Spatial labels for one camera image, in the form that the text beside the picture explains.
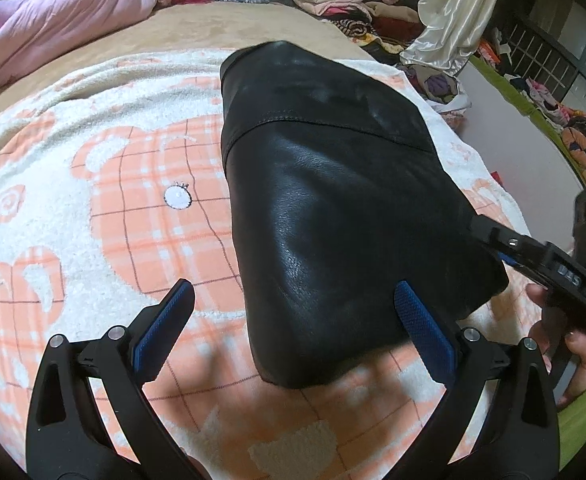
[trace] white satin curtain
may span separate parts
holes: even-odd
[[[476,51],[496,1],[420,0],[418,12],[426,29],[400,54],[403,61],[455,75]]]

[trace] colorful bedding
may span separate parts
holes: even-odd
[[[443,393],[408,344],[329,386],[263,382],[249,350],[228,188],[219,66],[231,50],[119,57],[70,73],[0,114],[0,442],[24,465],[26,415],[48,339],[96,338],[157,303],[180,277],[195,312],[144,392],[167,430],[215,479],[377,479]],[[474,207],[526,233],[480,156],[396,69],[343,61],[422,112],[445,170]],[[526,280],[468,320],[518,341],[539,318]],[[132,457],[100,383],[116,449]],[[482,396],[457,456],[473,444]]]

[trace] metal pin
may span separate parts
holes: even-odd
[[[534,339],[532,339],[530,337],[524,338],[524,346],[526,348],[528,348],[529,350],[537,350],[537,343],[535,342]]]
[[[480,339],[480,333],[477,332],[476,329],[474,328],[465,328],[464,329],[464,339],[466,339],[467,341],[479,341]]]
[[[64,343],[64,338],[60,334],[55,334],[51,339],[49,339],[49,344],[52,348],[57,348],[62,343]]]
[[[124,332],[125,330],[123,326],[114,326],[109,330],[109,339],[117,341],[124,335]]]

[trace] white circle patch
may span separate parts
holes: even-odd
[[[186,209],[193,202],[191,193],[188,192],[186,186],[169,186],[164,191],[164,201],[173,209]]]

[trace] leather seam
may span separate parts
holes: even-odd
[[[298,122],[298,123],[305,123],[305,124],[319,124],[320,126],[332,126],[334,128],[345,128],[348,130],[352,130],[354,132],[359,132],[362,134],[367,134],[367,135],[371,135],[374,137],[378,137],[379,139],[388,140],[389,142],[393,142],[394,144],[397,144],[398,146],[412,148],[414,150],[418,150],[419,152],[425,153],[426,155],[437,156],[437,154],[431,150],[424,150],[423,148],[419,148],[419,147],[414,146],[412,144],[409,144],[407,142],[399,142],[398,140],[394,140],[392,137],[376,134],[375,132],[372,132],[368,129],[360,128],[359,126],[352,126],[352,125],[348,125],[345,123],[337,123],[336,121],[305,120],[305,119],[302,119],[299,116],[295,116],[295,115],[293,115],[293,116],[279,115],[279,116],[263,117],[261,120],[257,121],[254,124],[254,126],[247,128],[246,130],[243,130],[242,133],[240,133],[240,134],[233,134],[231,136],[231,139],[229,139],[228,144],[225,146],[224,153],[222,153],[222,165],[223,165],[225,172],[227,170],[228,154],[230,153],[230,151],[233,148],[233,146],[235,145],[235,143],[238,142],[238,140],[240,140],[248,132],[256,129],[258,126],[263,126],[268,123],[276,123],[278,121]]]

